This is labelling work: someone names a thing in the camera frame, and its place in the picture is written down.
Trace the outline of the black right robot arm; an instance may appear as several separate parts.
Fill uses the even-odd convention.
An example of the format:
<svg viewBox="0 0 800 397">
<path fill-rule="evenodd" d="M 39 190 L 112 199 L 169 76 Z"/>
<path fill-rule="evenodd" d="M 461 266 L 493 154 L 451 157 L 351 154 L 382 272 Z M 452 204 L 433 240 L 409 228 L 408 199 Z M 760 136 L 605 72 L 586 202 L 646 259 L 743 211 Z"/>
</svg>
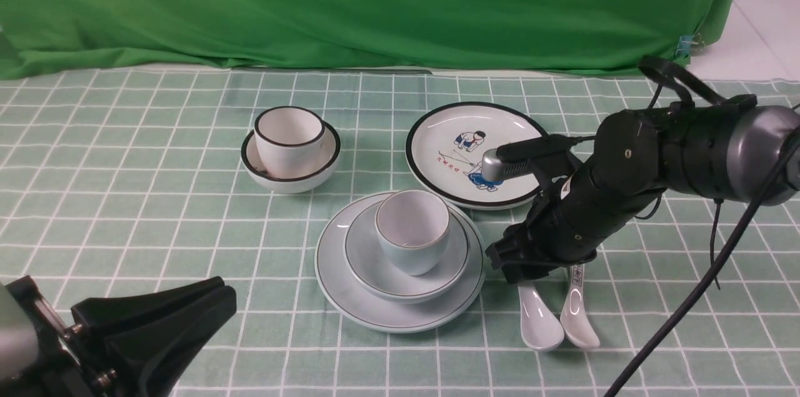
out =
<svg viewBox="0 0 800 397">
<path fill-rule="evenodd" d="M 747 94 L 696 107 L 623 110 L 591 137 L 592 155 L 571 154 L 583 137 L 553 134 L 486 152 L 491 180 L 538 181 L 520 223 L 486 247 L 492 268 L 516 284 L 588 263 L 600 245 L 666 191 L 751 203 L 777 178 L 763 206 L 798 193 L 798 113 Z"/>
</svg>

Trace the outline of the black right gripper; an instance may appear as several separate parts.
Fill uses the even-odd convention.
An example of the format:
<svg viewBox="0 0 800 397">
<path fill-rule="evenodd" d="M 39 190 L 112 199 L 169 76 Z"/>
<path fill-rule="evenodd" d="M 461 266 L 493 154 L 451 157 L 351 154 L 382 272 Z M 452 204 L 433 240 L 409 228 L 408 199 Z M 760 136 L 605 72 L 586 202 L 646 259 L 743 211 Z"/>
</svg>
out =
<svg viewBox="0 0 800 397">
<path fill-rule="evenodd" d="M 511 225 L 485 255 L 509 284 L 548 277 L 557 269 L 582 265 L 597 257 L 598 240 L 568 227 Z"/>
</svg>

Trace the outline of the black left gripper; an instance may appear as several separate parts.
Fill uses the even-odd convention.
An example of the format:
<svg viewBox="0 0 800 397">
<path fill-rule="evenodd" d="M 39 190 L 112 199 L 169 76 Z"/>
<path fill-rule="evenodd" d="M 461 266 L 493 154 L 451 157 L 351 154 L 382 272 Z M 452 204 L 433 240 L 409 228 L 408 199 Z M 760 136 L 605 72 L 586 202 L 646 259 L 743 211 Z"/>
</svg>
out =
<svg viewBox="0 0 800 397">
<path fill-rule="evenodd" d="M 32 277 L 2 285 L 3 396 L 168 396 L 237 311 L 220 277 L 151 294 L 86 298 L 69 328 Z"/>
</svg>

